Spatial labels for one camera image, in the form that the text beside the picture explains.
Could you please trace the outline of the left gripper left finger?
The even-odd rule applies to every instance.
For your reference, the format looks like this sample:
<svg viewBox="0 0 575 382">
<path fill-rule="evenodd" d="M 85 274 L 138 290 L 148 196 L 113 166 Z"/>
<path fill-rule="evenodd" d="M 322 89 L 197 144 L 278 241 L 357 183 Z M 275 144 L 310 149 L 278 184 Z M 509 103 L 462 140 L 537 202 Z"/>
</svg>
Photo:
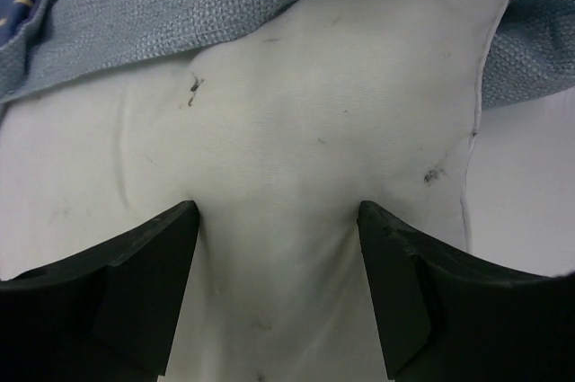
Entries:
<svg viewBox="0 0 575 382">
<path fill-rule="evenodd" d="M 4 381 L 156 381 L 199 231 L 192 201 L 1 284 Z"/>
</svg>

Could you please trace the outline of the white pillow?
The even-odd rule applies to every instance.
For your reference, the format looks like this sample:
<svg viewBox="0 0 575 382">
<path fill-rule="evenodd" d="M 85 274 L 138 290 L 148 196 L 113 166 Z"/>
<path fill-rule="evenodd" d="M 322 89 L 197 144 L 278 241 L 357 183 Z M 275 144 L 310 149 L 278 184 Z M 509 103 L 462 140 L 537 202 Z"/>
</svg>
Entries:
<svg viewBox="0 0 575 382">
<path fill-rule="evenodd" d="M 383 381 L 372 200 L 465 249 L 509 0 L 299 0 L 239 40 L 79 78 L 1 127 L 1 276 L 199 207 L 170 381 Z"/>
</svg>

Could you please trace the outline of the blue patterned pillowcase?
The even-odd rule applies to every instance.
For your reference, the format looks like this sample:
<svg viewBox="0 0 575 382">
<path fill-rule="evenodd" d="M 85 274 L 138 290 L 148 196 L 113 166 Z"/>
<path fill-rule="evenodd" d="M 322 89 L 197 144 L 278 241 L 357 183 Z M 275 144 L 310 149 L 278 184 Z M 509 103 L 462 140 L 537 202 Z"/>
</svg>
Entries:
<svg viewBox="0 0 575 382">
<path fill-rule="evenodd" d="M 1 100 L 236 40 L 297 0 L 1 0 Z M 488 108 L 574 85 L 574 0 L 511 0 L 482 79 Z"/>
</svg>

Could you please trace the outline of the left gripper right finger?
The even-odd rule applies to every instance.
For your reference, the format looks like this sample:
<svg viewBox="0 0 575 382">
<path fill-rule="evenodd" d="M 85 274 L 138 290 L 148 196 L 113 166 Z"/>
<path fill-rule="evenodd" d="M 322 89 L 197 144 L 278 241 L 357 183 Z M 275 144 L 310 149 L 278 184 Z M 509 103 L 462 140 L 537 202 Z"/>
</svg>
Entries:
<svg viewBox="0 0 575 382">
<path fill-rule="evenodd" d="M 393 381 L 571 381 L 574 277 L 487 262 L 372 201 L 361 253 Z"/>
</svg>

